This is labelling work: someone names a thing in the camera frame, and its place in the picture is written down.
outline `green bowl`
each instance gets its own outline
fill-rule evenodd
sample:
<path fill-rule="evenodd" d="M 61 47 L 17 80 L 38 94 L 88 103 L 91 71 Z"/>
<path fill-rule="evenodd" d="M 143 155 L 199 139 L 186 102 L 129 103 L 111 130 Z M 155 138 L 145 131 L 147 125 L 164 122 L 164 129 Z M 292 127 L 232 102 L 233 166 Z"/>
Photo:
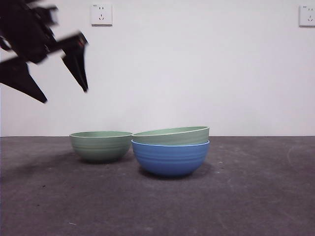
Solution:
<path fill-rule="evenodd" d="M 76 154 L 89 162 L 110 162 L 123 157 L 131 145 L 128 132 L 97 131 L 70 135 Z"/>
<path fill-rule="evenodd" d="M 151 145 L 195 145 L 209 140 L 209 127 L 192 126 L 172 129 L 153 130 L 132 135 L 141 144 Z"/>

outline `floor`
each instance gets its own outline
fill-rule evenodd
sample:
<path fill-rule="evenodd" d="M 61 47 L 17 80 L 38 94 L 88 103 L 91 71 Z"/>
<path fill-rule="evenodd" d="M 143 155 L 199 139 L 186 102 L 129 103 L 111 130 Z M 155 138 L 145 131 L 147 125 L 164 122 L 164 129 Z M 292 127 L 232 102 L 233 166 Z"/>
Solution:
<path fill-rule="evenodd" d="M 87 164 L 67 137 L 1 138 L 3 236 L 314 236 L 315 137 L 213 137 L 192 175 L 132 150 Z"/>

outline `bowl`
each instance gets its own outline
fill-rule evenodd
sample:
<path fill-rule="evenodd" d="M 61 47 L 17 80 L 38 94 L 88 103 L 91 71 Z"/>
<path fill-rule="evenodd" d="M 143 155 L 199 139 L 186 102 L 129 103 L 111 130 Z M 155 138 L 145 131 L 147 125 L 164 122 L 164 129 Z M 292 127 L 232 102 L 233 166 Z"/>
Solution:
<path fill-rule="evenodd" d="M 196 145 L 163 146 L 131 141 L 143 169 L 156 175 L 178 177 L 192 173 L 207 156 L 210 142 Z"/>
<path fill-rule="evenodd" d="M 209 140 L 209 127 L 191 126 L 153 130 L 133 134 L 132 139 L 137 143 L 151 145 L 204 144 Z"/>
<path fill-rule="evenodd" d="M 123 157 L 130 148 L 129 132 L 97 131 L 70 135 L 76 154 L 89 162 L 110 162 Z"/>

